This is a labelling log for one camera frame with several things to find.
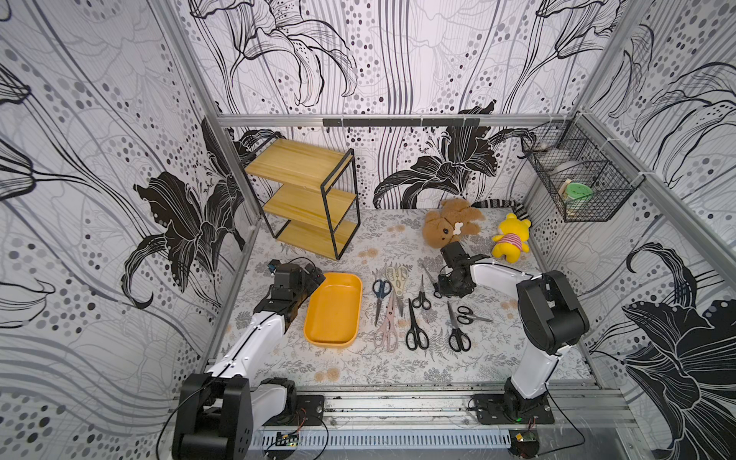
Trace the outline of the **yellow storage tray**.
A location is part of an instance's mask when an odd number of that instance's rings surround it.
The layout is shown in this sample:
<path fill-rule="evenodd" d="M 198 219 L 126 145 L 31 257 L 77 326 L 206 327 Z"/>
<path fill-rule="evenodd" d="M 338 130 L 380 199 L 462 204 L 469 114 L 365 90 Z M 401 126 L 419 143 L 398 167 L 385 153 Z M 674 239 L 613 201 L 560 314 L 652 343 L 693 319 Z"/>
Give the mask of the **yellow storage tray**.
<path fill-rule="evenodd" d="M 305 339 L 322 348 L 344 349 L 354 343 L 360 325 L 362 281 L 351 273 L 328 272 L 310 297 L 303 328 Z"/>

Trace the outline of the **large black scissors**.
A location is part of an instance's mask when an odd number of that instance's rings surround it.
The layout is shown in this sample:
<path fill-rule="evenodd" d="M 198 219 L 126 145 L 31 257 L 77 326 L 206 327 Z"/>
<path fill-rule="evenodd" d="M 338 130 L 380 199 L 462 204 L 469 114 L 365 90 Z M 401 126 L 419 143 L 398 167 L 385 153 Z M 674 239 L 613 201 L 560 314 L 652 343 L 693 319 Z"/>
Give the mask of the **large black scissors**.
<path fill-rule="evenodd" d="M 409 311 L 410 325 L 406 332 L 406 347 L 410 351 L 427 350 L 429 348 L 429 337 L 419 326 L 410 301 L 407 301 L 407 310 Z"/>

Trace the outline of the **blue handled scissors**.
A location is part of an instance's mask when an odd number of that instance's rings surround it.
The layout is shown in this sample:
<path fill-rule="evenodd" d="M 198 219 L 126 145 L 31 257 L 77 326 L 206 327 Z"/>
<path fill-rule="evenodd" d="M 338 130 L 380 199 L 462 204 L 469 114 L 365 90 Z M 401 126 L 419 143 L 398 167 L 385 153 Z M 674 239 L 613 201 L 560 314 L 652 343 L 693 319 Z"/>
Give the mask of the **blue handled scissors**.
<path fill-rule="evenodd" d="M 375 297 L 377 297 L 377 303 L 376 303 L 376 313 L 375 313 L 375 320 L 374 325 L 377 326 L 379 319 L 381 317 L 381 309 L 383 308 L 383 299 L 385 299 L 387 296 L 390 295 L 392 292 L 393 286 L 390 281 L 383 280 L 383 279 L 377 279 L 373 283 L 373 293 L 375 294 Z"/>

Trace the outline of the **pink handled scissors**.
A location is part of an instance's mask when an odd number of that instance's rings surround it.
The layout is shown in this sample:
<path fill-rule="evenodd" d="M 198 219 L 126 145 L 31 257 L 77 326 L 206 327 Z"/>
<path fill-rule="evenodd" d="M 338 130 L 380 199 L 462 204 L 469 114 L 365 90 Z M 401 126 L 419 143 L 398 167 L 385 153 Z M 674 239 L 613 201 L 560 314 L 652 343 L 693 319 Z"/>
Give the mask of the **pink handled scissors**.
<path fill-rule="evenodd" d="M 394 353 L 398 348 L 398 333 L 395 324 L 396 295 L 391 294 L 383 323 L 374 333 L 374 345 L 387 353 Z"/>

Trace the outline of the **beige kitchen scissors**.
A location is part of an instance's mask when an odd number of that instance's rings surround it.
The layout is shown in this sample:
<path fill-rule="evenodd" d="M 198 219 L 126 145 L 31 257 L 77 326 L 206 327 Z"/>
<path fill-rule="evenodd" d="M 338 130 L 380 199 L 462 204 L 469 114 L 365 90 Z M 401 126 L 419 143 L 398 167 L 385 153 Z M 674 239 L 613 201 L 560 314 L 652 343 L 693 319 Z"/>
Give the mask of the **beige kitchen scissors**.
<path fill-rule="evenodd" d="M 407 266 L 389 266 L 385 270 L 385 274 L 393 286 L 393 292 L 397 297 L 397 308 L 400 317 L 404 316 L 404 293 L 406 292 L 406 282 L 409 278 L 409 269 Z"/>

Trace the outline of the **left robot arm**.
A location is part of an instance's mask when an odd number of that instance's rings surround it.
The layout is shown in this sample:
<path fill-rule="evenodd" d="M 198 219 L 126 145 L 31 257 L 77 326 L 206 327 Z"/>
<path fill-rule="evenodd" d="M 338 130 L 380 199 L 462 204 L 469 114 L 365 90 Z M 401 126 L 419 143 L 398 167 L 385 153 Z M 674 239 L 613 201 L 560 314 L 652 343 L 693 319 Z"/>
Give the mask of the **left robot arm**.
<path fill-rule="evenodd" d="M 288 379 L 251 386 L 289 331 L 299 308 L 325 282 L 311 261 L 270 262 L 268 293 L 254 309 L 248 328 L 223 358 L 183 383 L 171 453 L 174 459 L 243 459 L 257 429 L 296 412 L 296 390 Z"/>

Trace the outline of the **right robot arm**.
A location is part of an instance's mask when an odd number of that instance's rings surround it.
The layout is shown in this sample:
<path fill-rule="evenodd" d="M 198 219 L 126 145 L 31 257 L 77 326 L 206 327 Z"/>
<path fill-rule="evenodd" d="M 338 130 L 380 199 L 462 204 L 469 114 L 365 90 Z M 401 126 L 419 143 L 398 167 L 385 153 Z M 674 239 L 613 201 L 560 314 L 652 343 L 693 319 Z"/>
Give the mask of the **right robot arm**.
<path fill-rule="evenodd" d="M 458 241 L 442 248 L 441 254 L 448 268 L 438 276 L 441 296 L 462 298 L 482 286 L 515 297 L 527 345 L 505 394 L 514 403 L 542 400 L 559 361 L 590 329 L 567 276 L 559 270 L 524 272 L 483 254 L 470 256 Z"/>

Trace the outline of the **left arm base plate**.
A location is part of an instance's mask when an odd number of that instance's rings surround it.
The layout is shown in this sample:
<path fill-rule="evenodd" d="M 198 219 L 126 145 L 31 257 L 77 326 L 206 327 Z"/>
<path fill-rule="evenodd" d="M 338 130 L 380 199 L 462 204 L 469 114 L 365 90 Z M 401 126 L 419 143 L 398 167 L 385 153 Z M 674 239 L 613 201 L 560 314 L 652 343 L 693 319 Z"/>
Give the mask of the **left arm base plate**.
<path fill-rule="evenodd" d="M 297 395 L 287 398 L 284 411 L 272 417 L 266 427 L 320 427 L 325 408 L 323 395 Z"/>

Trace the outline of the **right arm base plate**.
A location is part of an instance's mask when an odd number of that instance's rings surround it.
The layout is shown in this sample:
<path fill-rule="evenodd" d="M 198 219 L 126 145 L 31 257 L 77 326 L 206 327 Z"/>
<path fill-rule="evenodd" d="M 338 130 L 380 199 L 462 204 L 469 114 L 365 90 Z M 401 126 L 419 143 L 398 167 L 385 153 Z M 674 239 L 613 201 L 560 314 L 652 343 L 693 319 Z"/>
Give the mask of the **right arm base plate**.
<path fill-rule="evenodd" d="M 534 399 L 519 399 L 515 393 L 475 394 L 471 396 L 468 410 L 476 416 L 481 425 L 553 425 L 548 394 Z"/>

